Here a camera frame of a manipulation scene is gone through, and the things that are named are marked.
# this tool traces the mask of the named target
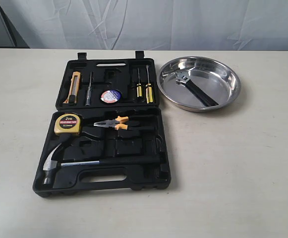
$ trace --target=yellow tape measure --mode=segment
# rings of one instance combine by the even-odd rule
[[[54,132],[56,135],[61,133],[71,133],[78,135],[80,132],[80,117],[76,114],[63,114],[56,120]]]

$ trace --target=white table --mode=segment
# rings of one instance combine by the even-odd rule
[[[288,52],[145,52],[157,70],[182,56],[224,62],[242,92],[210,114],[161,99],[168,189],[41,198],[31,186],[66,62],[77,52],[0,49],[0,238],[288,238]]]

